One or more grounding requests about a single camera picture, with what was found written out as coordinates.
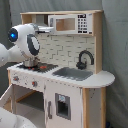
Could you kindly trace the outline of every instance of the stovetop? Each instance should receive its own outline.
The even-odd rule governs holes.
[[[21,68],[21,69],[25,69],[25,70],[45,73],[47,71],[50,71],[51,69],[54,69],[54,68],[58,67],[58,65],[40,63],[39,62],[38,65],[34,66],[34,67],[25,67],[23,64],[20,65],[20,66],[17,66],[17,67]]]

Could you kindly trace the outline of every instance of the oven door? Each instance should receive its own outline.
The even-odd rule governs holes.
[[[46,128],[83,127],[80,88],[47,81],[44,99]]]
[[[7,103],[7,101],[11,98],[11,107],[13,113],[15,113],[15,103],[14,103],[14,85],[11,84],[8,89],[5,91],[5,93],[0,98],[0,107],[4,107],[4,105]]]

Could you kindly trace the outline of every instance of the microwave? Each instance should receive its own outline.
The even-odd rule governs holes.
[[[92,34],[92,14],[49,15],[48,26],[53,35]]]

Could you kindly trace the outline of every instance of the toy kitchen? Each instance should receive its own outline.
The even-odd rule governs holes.
[[[37,128],[105,128],[106,86],[115,77],[102,70],[102,13],[21,13],[22,24],[39,26],[39,60],[8,68],[12,112]]]

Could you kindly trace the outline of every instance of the oven window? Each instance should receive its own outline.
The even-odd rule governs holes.
[[[75,30],[75,18],[56,19],[57,31]]]

